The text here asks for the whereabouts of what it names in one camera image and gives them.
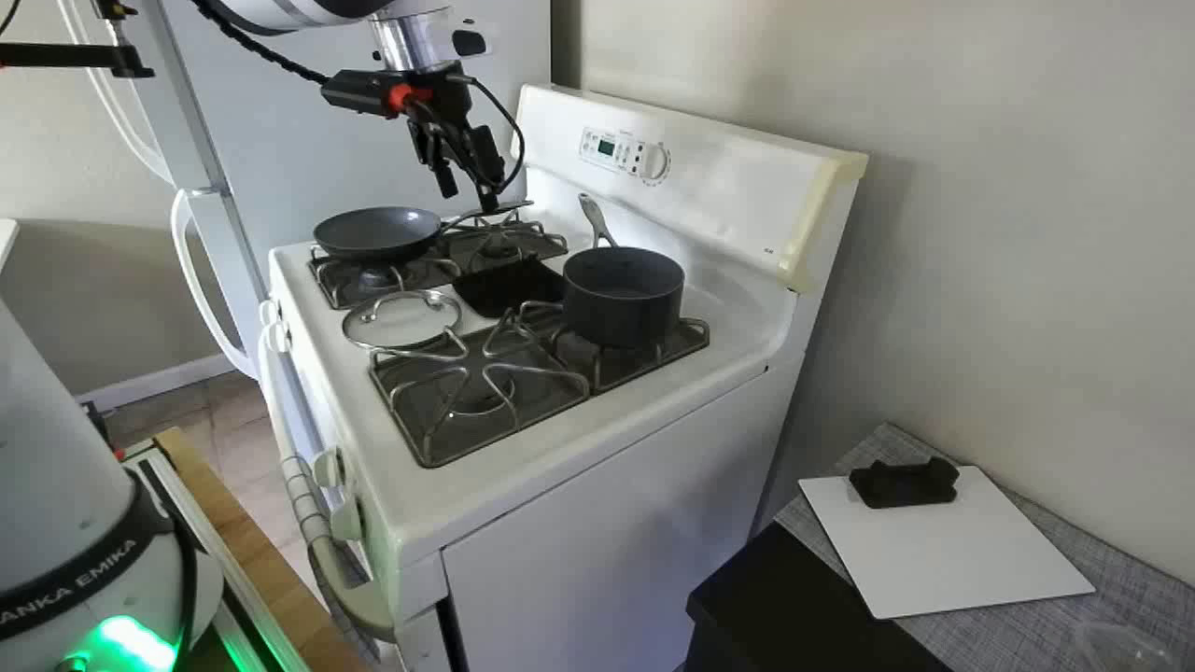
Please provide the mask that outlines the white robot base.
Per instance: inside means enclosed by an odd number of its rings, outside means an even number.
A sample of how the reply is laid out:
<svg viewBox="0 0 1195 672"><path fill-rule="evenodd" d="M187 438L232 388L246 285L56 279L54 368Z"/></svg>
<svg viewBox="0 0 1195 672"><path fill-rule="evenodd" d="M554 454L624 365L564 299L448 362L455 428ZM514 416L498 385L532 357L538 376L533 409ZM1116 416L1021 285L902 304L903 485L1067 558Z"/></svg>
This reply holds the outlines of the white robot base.
<svg viewBox="0 0 1195 672"><path fill-rule="evenodd" d="M0 307L0 672L171 672L222 587Z"/></svg>

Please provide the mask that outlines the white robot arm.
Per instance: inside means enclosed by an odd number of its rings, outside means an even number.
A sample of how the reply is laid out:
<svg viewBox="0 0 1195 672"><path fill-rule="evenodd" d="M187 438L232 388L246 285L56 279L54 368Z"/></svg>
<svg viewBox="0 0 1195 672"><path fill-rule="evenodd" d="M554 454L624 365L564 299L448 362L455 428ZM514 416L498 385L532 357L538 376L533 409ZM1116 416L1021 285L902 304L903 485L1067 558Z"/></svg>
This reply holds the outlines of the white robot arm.
<svg viewBox="0 0 1195 672"><path fill-rule="evenodd" d="M448 30L448 0L196 0L196 7L246 54L292 70L322 90L338 107L406 121L419 159L445 198L462 173L486 213L512 187L490 128L471 122L471 95L502 117L498 95L462 70ZM269 37L313 25L371 24L379 35L379 70L313 70L269 49Z"/></svg>

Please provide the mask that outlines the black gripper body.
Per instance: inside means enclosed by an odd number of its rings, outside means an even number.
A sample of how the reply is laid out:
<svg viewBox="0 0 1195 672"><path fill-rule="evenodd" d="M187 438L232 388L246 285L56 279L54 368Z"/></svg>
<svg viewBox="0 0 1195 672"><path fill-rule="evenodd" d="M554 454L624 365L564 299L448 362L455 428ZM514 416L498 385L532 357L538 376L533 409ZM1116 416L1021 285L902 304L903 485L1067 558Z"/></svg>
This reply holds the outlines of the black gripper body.
<svg viewBox="0 0 1195 672"><path fill-rule="evenodd" d="M430 153L441 153L448 167L471 183L477 173L490 179L502 177L506 183L506 157L498 153L492 131L471 122L471 73L462 67L406 73L391 90L391 106L406 117L421 163Z"/></svg>

